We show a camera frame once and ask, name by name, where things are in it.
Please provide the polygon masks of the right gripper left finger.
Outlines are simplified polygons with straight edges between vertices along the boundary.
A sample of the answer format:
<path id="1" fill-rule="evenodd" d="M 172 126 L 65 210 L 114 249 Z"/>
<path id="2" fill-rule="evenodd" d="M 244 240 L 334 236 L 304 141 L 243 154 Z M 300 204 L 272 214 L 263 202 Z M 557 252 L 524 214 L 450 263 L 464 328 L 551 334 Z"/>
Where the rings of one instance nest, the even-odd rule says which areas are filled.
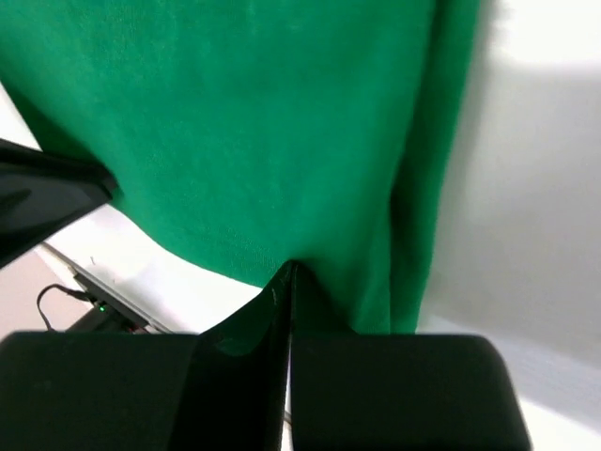
<path id="1" fill-rule="evenodd" d="M 279 449 L 293 271 L 202 334 L 9 335 L 2 448 Z"/>

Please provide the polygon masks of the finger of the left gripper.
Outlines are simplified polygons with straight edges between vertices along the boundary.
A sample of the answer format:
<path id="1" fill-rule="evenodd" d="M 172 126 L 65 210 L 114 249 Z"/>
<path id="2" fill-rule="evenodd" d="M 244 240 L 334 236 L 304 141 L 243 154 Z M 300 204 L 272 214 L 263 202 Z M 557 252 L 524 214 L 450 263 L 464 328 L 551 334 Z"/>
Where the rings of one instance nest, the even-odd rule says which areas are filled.
<path id="1" fill-rule="evenodd" d="M 117 189 L 103 166 L 1 141 L 1 265 L 109 203 Z"/>

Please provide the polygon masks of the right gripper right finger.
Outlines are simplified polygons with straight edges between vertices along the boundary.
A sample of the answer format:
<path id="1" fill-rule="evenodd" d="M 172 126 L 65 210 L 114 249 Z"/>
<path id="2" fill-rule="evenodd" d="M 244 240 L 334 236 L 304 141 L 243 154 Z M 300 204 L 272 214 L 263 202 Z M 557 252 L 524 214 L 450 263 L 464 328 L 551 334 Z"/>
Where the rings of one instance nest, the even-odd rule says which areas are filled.
<path id="1" fill-rule="evenodd" d="M 528 450 L 501 354 L 476 334 L 358 334 L 295 265 L 290 396 L 297 450 Z"/>

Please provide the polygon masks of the green t-shirt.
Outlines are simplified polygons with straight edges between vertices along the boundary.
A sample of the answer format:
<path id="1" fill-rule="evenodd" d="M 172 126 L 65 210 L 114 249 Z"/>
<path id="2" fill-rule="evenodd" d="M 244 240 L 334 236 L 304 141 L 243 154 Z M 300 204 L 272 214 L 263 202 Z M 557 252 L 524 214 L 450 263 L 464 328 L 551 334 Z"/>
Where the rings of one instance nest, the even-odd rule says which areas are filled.
<path id="1" fill-rule="evenodd" d="M 1 82 L 168 251 L 309 267 L 363 334 L 416 329 L 476 1 L 5 1 Z"/>

